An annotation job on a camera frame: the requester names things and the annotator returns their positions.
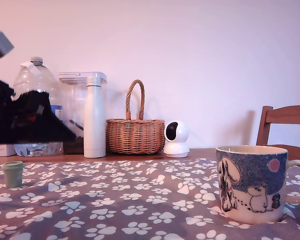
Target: basket handle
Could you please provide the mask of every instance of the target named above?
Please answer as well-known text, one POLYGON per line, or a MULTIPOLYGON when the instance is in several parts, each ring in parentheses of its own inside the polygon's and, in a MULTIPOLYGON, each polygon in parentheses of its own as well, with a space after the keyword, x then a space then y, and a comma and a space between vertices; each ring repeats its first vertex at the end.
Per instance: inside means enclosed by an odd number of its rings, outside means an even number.
POLYGON ((143 120, 144 119, 144 111, 145 111, 145 86, 140 81, 139 79, 134 80, 131 83, 131 86, 129 87, 129 90, 126 94, 126 99, 125 99, 125 118, 127 120, 131 120, 131 111, 130 111, 130 98, 131 98, 131 93, 135 87, 136 84, 140 85, 141 89, 141 106, 140 106, 140 112, 139 112, 139 117, 138 120, 143 120))

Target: mug handle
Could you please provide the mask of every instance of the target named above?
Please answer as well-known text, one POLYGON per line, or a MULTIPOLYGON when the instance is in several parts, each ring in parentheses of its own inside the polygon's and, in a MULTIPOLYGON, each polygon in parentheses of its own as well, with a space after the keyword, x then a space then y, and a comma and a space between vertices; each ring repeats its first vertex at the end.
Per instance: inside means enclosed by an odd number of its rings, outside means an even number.
MULTIPOLYGON (((300 166, 300 160, 289 160, 286 164, 287 168, 291 168, 293 166, 300 166)), ((285 202, 289 204, 297 204, 300 203, 300 196, 285 196, 285 202)))

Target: clear plastic container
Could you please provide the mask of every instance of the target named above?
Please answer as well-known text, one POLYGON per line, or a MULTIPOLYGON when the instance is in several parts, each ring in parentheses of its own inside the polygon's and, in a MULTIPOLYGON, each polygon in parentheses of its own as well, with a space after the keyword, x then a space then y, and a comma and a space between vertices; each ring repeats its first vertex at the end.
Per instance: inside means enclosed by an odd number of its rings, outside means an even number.
POLYGON ((63 123, 77 137, 84 136, 84 108, 87 98, 87 77, 100 77, 104 83, 107 77, 102 72, 60 72, 59 80, 64 83, 62 92, 63 123))
MULTIPOLYGON (((35 90, 48 92, 51 109, 62 120, 62 100, 59 83, 54 75, 43 65, 41 57, 32 57, 30 62, 21 64, 21 69, 13 84, 15 97, 35 90)), ((18 156, 39 157, 62 152, 61 142, 15 144, 14 150, 18 156)))

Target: plastic bottle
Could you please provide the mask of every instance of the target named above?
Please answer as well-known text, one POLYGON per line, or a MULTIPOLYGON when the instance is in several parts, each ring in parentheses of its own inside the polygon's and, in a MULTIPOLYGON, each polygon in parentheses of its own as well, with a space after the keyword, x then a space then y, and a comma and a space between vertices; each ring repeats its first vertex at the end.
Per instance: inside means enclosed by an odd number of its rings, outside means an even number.
MULTIPOLYGON (((54 75, 43 65, 41 57, 32 57, 21 64, 21 69, 13 84, 15 97, 32 90, 48 92, 51 109, 62 120, 61 92, 54 75)), ((61 142, 15 144, 14 150, 22 157, 39 157, 62 151, 61 142)))
POLYGON ((101 94, 101 79, 106 79, 102 76, 87 77, 87 96, 83 117, 83 155, 85 158, 106 156, 106 113, 101 94))

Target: white box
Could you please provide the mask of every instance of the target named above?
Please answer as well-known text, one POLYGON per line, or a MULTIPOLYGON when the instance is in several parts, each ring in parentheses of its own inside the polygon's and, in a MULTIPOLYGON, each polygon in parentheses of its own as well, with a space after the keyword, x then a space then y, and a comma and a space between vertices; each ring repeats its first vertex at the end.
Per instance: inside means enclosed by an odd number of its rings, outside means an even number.
POLYGON ((16 152, 13 144, 0 144, 0 157, 8 157, 15 154, 16 152))

